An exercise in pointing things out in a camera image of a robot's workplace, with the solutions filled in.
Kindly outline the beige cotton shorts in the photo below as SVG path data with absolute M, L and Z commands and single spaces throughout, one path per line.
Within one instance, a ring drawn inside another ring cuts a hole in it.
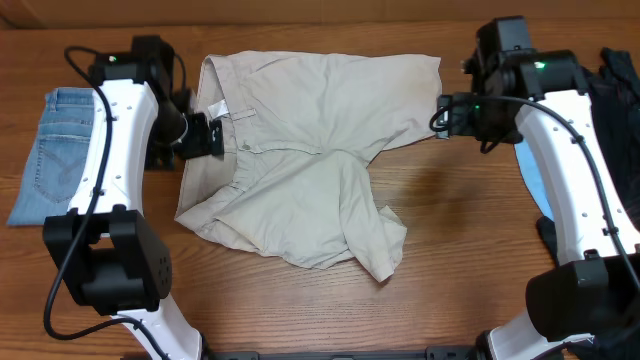
M 197 107 L 224 152 L 186 163 L 177 221 L 231 249 L 326 269 L 356 259 L 378 281 L 406 226 L 374 202 L 369 164 L 430 138 L 440 59 L 244 51 L 206 57 Z

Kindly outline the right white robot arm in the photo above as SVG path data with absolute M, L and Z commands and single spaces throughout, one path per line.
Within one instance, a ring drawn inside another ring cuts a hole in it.
M 489 152 L 525 140 L 540 169 L 557 234 L 557 266 L 532 278 L 526 309 L 478 338 L 474 359 L 538 359 L 639 322 L 639 234 L 600 150 L 588 83 L 569 51 L 477 50 L 467 93 L 439 115 Z

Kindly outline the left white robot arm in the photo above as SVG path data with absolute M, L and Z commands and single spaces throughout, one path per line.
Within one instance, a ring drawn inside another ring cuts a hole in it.
M 163 42 L 96 52 L 82 77 L 94 97 L 93 128 L 68 211 L 46 218 L 43 240 L 58 269 L 43 313 L 46 333 L 69 341 L 123 325 L 151 359 L 210 359 L 204 335 L 170 294 L 168 247 L 144 217 L 147 162 L 220 155 L 220 121 L 173 91 L 183 60 Z

